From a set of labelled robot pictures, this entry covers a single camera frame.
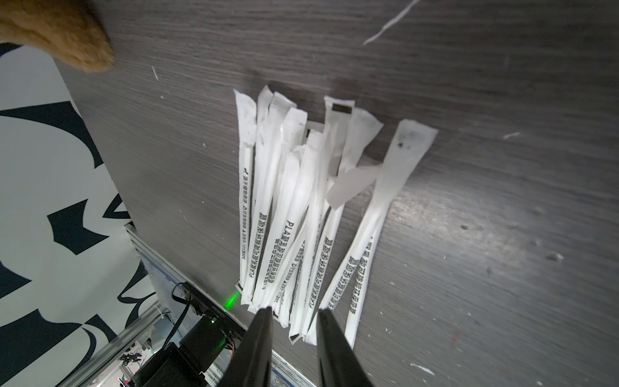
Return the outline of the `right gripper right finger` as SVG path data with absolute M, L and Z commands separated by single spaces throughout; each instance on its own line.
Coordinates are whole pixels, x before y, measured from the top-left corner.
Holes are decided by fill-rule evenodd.
M 372 386 L 330 310 L 317 314 L 317 337 L 321 386 Z

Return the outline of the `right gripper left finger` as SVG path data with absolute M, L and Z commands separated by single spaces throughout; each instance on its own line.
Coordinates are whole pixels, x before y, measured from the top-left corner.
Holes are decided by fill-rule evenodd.
M 218 387 L 269 386 L 272 371 L 272 327 L 272 308 L 259 310 L 235 356 L 231 358 Z

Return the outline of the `eleventh white straw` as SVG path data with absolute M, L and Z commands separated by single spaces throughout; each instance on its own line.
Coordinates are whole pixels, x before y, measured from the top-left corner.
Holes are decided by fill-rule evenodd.
M 351 348 L 354 348 L 357 332 L 359 329 L 359 323 L 361 320 L 361 314 L 364 307 L 364 301 L 368 291 L 369 274 L 372 267 L 372 260 L 377 250 L 377 242 L 380 239 L 380 234 L 387 217 L 386 212 L 382 212 L 378 219 L 372 235 L 368 240 L 368 244 L 361 256 L 359 262 L 359 268 L 356 274 L 356 282 L 351 298 L 351 304 L 348 311 L 348 318 L 346 321 L 346 327 L 344 335 Z

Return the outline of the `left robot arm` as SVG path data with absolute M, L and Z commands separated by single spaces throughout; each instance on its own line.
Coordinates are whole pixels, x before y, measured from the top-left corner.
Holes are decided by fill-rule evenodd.
M 179 343 L 170 342 L 135 374 L 130 386 L 207 386 L 206 372 L 229 343 L 221 319 L 202 318 Z

